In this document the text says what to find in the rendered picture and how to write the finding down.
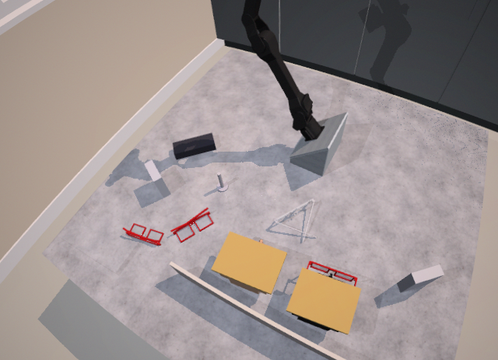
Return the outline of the long white flat bar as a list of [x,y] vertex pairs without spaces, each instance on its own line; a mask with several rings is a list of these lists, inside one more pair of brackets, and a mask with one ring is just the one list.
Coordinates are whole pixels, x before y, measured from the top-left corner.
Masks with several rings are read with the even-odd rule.
[[238,302],[236,299],[230,298],[228,295],[224,294],[220,290],[217,290],[216,288],[212,287],[208,283],[204,282],[200,278],[192,275],[185,269],[179,267],[172,261],[170,262],[170,266],[173,267],[179,275],[182,277],[186,278],[187,280],[191,281],[195,285],[198,285],[200,288],[206,290],[208,293],[216,296],[217,298],[221,299],[223,302],[226,304],[231,305],[235,309],[241,311],[242,313],[246,314],[247,316],[252,317],[256,321],[262,323],[263,325],[266,325],[268,328],[273,329],[276,332],[279,332],[281,335],[286,336],[287,338],[291,339],[292,341],[295,341],[297,344],[301,344],[301,346],[304,346],[305,348],[310,349],[311,351],[318,353],[319,355],[325,357],[328,360],[346,360],[344,358],[341,358],[340,356],[337,356],[336,354],[330,352],[329,350],[326,350],[325,348],[322,348],[321,346],[318,346],[317,344],[314,344],[313,342],[304,339],[304,337],[299,336],[298,334],[293,333],[291,330],[288,330],[285,327],[282,327],[280,324],[275,323],[274,321],[270,320],[269,318],[262,316],[261,314],[257,313],[256,311],[250,309],[247,306],[244,306],[240,302]]

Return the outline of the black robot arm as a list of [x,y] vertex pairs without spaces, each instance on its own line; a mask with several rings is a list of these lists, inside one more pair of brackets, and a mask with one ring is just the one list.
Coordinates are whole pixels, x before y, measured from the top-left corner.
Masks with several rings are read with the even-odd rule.
[[268,63],[289,101],[289,111],[293,118],[292,129],[300,131],[305,138],[304,141],[316,140],[324,126],[320,126],[311,115],[313,101],[308,93],[303,94],[298,90],[293,77],[280,57],[275,34],[258,15],[260,4],[261,0],[245,0],[242,23],[248,40],[258,57]]

